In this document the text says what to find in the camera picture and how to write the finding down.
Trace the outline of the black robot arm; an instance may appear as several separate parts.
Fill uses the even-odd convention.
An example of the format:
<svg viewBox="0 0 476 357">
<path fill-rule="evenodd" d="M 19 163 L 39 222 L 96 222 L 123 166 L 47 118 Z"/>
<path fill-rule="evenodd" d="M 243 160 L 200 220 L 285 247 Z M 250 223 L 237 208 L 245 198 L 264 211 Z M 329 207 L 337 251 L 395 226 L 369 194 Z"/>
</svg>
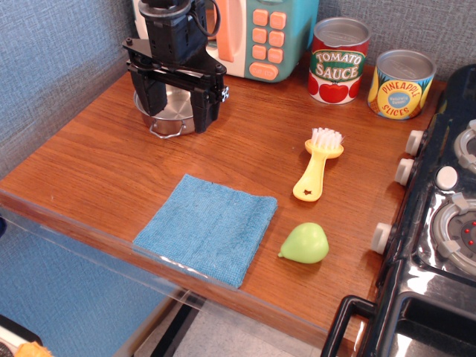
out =
<svg viewBox="0 0 476 357">
<path fill-rule="evenodd" d="M 147 39 L 128 38 L 128 71 L 138 99 L 150 116 L 167 105 L 167 86 L 190 93 L 194 129 L 203 133 L 218 118 L 228 98 L 227 68 L 207 52 L 206 6 L 203 1 L 140 1 Z"/>
</svg>

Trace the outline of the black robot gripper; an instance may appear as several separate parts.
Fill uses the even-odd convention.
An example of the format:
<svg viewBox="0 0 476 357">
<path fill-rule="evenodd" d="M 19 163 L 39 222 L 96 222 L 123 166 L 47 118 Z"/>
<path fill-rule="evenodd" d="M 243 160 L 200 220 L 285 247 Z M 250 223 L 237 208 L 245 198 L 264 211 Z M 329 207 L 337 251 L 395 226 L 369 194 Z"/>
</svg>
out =
<svg viewBox="0 0 476 357">
<path fill-rule="evenodd" d="M 208 38 L 219 25 L 208 32 L 203 4 L 140 4 L 138 11 L 148 38 L 125 39 L 123 47 L 139 71 L 130 74 L 142 108 L 149 116 L 165 108 L 165 83 L 188 90 L 195 132 L 205 132 L 228 99 L 226 67 L 207 53 Z"/>
</svg>

